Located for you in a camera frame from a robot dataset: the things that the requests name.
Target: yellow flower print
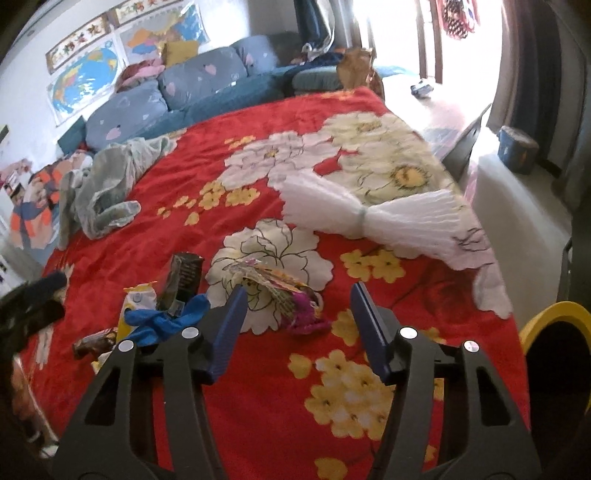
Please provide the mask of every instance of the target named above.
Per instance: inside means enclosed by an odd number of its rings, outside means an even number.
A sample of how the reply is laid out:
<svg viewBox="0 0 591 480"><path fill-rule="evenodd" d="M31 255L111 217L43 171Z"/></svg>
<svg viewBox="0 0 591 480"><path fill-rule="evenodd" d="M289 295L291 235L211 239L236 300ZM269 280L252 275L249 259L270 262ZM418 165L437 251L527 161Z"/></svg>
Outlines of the yellow flower print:
<svg viewBox="0 0 591 480"><path fill-rule="evenodd" d="M427 451L425 452L425 463L432 462L435 460L435 453L437 449L433 445L427 446Z"/></svg>
<svg viewBox="0 0 591 480"><path fill-rule="evenodd" d="M402 165L390 174L394 184L403 190L416 190L429 183L429 173L414 165Z"/></svg>
<svg viewBox="0 0 591 480"><path fill-rule="evenodd" d="M166 207L160 207L156 214L162 218L168 218L170 216L170 210L168 210Z"/></svg>
<svg viewBox="0 0 591 480"><path fill-rule="evenodd" d="M328 425L338 438L379 440L384 433L394 393L367 365L348 361L335 350L316 361L322 385L314 385L306 409L318 424Z"/></svg>
<svg viewBox="0 0 591 480"><path fill-rule="evenodd" d="M434 342L440 343L442 345L445 345L447 343L447 340L439 336L439 330L435 327L431 327L428 330L420 330L420 332L424 333L427 336L427 338L433 340Z"/></svg>
<svg viewBox="0 0 591 480"><path fill-rule="evenodd" d="M178 208L178 207L182 207L185 203L187 203L189 197L187 197L186 195L179 198L176 203L173 205L173 208Z"/></svg>
<svg viewBox="0 0 591 480"><path fill-rule="evenodd" d="M369 257L374 266L373 278L383 278L386 283L394 283L397 278L405 275L404 269L400 266L400 260L392 252L380 250L378 255Z"/></svg>
<svg viewBox="0 0 591 480"><path fill-rule="evenodd" d="M350 406L338 407L332 415L333 423L330 429L337 438L351 437L354 439L363 438L365 432L359 422L358 408L351 409Z"/></svg>
<svg viewBox="0 0 591 480"><path fill-rule="evenodd" d="M347 466L336 458L318 458L314 464L321 480L344 480L347 476Z"/></svg>
<svg viewBox="0 0 591 480"><path fill-rule="evenodd" d="M341 381L347 390L352 394L365 396L370 391L379 390L383 385L381 380L370 367L353 363L342 375ZM354 402L355 396L348 397Z"/></svg>
<svg viewBox="0 0 591 480"><path fill-rule="evenodd" d="M443 401L445 391L445 380L442 378L435 379L435 386L433 388L433 398L437 401Z"/></svg>
<svg viewBox="0 0 591 480"><path fill-rule="evenodd" d="M386 429L386 422L390 415L392 399L383 401L376 405L370 405L357 415L359 424L367 431L371 440L381 440Z"/></svg>
<svg viewBox="0 0 591 480"><path fill-rule="evenodd" d="M261 192L257 189L236 189L232 190L226 196L226 207L234 207L236 205L250 205L254 202Z"/></svg>
<svg viewBox="0 0 591 480"><path fill-rule="evenodd" d="M189 213L187 220L185 220L185 226L197 225L198 222L199 222L199 214L197 212L191 212L191 213Z"/></svg>
<svg viewBox="0 0 591 480"><path fill-rule="evenodd" d="M338 409L343 405L343 388L326 387L324 385L312 385L304 406L319 425L328 425Z"/></svg>
<svg viewBox="0 0 591 480"><path fill-rule="evenodd" d="M370 257L364 257L361 250L353 250L350 253L342 254L340 259L347 269L348 276L360 278L363 281L369 280L371 260Z"/></svg>
<svg viewBox="0 0 591 480"><path fill-rule="evenodd" d="M312 370L312 361L303 355L298 355L297 353L292 353L290 355L290 363L287 365L287 368L290 369L291 373L294 374L298 380L302 380L310 375L310 371Z"/></svg>
<svg viewBox="0 0 591 480"><path fill-rule="evenodd" d="M337 92L326 92L320 95L321 98L336 98L344 102L355 95L354 90L339 90Z"/></svg>
<svg viewBox="0 0 591 480"><path fill-rule="evenodd" d="M316 361L316 369L322 372L323 379L328 377L340 379L340 376L350 368L352 363L347 361L342 350L333 350L328 357L322 357Z"/></svg>
<svg viewBox="0 0 591 480"><path fill-rule="evenodd" d="M211 210L220 204L220 198L224 192L207 192L199 202L199 206L205 210Z"/></svg>
<svg viewBox="0 0 591 480"><path fill-rule="evenodd" d="M254 135L248 135L247 137L242 137L240 140L236 140L235 142L232 142L230 144L230 148L228 148L228 150L233 150L234 148L238 148L241 145L247 145L255 140L256 140L256 137Z"/></svg>
<svg viewBox="0 0 591 480"><path fill-rule="evenodd" d="M222 184L218 181L208 181L199 192L199 195L205 195L207 192L224 193L225 191Z"/></svg>
<svg viewBox="0 0 591 480"><path fill-rule="evenodd" d="M331 328L332 334L342 338L347 346L353 346L359 338L359 330L357 330L353 314L349 309L339 312Z"/></svg>

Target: sofa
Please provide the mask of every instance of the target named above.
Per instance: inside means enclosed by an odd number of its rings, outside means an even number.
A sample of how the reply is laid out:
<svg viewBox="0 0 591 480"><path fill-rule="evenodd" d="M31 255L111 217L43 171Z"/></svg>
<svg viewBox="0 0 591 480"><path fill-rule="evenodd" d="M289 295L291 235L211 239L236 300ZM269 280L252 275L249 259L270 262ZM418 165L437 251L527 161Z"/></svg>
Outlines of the sofa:
<svg viewBox="0 0 591 480"><path fill-rule="evenodd" d="M281 100L284 73L301 47L300 36L286 32L247 37L202 53L113 95L64 137L82 137L88 148L99 151L110 143L154 138L216 115Z"/></svg>

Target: poster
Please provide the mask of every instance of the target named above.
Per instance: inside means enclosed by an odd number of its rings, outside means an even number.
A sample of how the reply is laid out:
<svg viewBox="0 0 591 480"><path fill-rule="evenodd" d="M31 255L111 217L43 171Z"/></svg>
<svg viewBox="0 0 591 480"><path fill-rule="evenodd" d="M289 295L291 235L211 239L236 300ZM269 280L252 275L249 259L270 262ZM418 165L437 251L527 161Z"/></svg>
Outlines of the poster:
<svg viewBox="0 0 591 480"><path fill-rule="evenodd" d="M110 93L122 69L110 37L64 66L47 88L57 125Z"/></svg>
<svg viewBox="0 0 591 480"><path fill-rule="evenodd" d="M152 13L179 0L128 0L109 11L109 17L113 25L120 27L143 15Z"/></svg>
<svg viewBox="0 0 591 480"><path fill-rule="evenodd" d="M127 30L119 31L119 38L129 64L159 57L169 41L197 40L200 44L209 41L194 3L184 8L177 4L146 15Z"/></svg>
<svg viewBox="0 0 591 480"><path fill-rule="evenodd" d="M111 30L106 14L99 15L59 42L45 57L49 73L70 60L78 52L107 35Z"/></svg>

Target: blue glove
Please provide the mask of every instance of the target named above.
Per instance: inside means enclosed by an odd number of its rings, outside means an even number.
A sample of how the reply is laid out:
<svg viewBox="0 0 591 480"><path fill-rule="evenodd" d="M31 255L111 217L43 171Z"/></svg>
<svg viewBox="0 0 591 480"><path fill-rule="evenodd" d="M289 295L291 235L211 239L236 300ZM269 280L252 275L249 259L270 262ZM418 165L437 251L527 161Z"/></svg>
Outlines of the blue glove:
<svg viewBox="0 0 591 480"><path fill-rule="evenodd" d="M159 310L128 310L125 323L137 328L126 339L138 346L154 345L168 340L186 327L194 326L203 318L210 305L204 294L195 295L187 302L178 318Z"/></svg>

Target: metal screw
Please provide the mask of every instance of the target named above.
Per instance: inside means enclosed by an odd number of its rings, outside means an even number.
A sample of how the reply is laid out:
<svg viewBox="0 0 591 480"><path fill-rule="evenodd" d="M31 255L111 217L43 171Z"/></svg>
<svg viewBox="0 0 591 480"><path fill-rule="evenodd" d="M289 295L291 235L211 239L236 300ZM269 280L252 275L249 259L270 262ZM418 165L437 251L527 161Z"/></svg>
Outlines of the metal screw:
<svg viewBox="0 0 591 480"><path fill-rule="evenodd" d="M197 335L199 335L199 330L195 327L187 327L183 330L181 335L183 335L183 338L186 339L195 338Z"/></svg>
<svg viewBox="0 0 591 480"><path fill-rule="evenodd" d="M480 350L480 346L473 340L464 342L464 348L471 353L476 353L478 350Z"/></svg>
<svg viewBox="0 0 591 480"><path fill-rule="evenodd" d="M418 332L412 327L403 327L400 329L400 335L402 335L407 340L412 340L413 338L417 337Z"/></svg>
<svg viewBox="0 0 591 480"><path fill-rule="evenodd" d="M134 343L131 340L123 340L119 344L119 350L121 352L129 352L134 347Z"/></svg>

